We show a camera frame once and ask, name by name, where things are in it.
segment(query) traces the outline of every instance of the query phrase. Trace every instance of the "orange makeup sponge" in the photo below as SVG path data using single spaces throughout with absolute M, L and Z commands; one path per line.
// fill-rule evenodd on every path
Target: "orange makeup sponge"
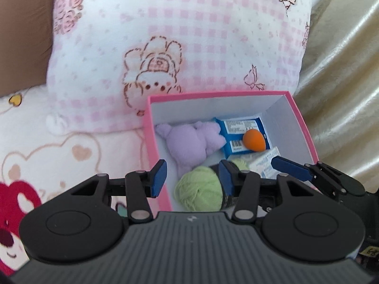
M 257 129 L 250 129 L 243 135 L 242 142 L 246 148 L 252 151 L 265 151 L 266 141 L 262 133 Z

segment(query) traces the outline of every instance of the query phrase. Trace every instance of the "light green yarn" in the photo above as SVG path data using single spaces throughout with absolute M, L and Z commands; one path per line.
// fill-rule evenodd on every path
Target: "light green yarn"
M 232 162 L 240 169 L 248 169 L 242 159 Z M 219 211 L 222 204 L 222 188 L 216 173 L 209 167 L 196 167 L 184 174 L 176 184 L 174 198 L 188 211 Z

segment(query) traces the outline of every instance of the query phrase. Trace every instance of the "brown fabric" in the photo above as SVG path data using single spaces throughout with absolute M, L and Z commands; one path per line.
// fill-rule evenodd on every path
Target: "brown fabric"
M 313 9 L 296 103 L 320 159 L 379 188 L 379 0 Z
M 53 0 L 0 0 L 0 97 L 46 82 Z

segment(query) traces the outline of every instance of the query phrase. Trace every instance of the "bed sheet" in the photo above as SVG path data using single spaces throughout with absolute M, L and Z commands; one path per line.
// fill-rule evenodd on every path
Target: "bed sheet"
M 0 98 L 0 270 L 7 275 L 28 260 L 18 235 L 27 212 L 97 173 L 122 178 L 149 169 L 141 129 L 56 137 L 46 130 L 49 109 L 46 86 Z M 155 200 L 150 206 L 156 213 Z M 125 198 L 113 198 L 112 207 L 124 213 Z

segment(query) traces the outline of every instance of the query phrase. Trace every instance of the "blue wipes packet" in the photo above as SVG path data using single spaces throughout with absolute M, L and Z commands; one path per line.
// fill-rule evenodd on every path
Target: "blue wipes packet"
M 250 154 L 253 152 L 248 150 L 242 142 L 243 135 L 250 129 L 259 130 L 265 138 L 266 150 L 271 148 L 268 143 L 265 128 L 263 127 L 262 121 L 259 117 L 240 120 L 219 120 L 215 118 L 215 122 L 220 125 L 220 134 L 226 139 L 226 144 L 222 148 L 226 159 L 228 159 L 230 155 Z

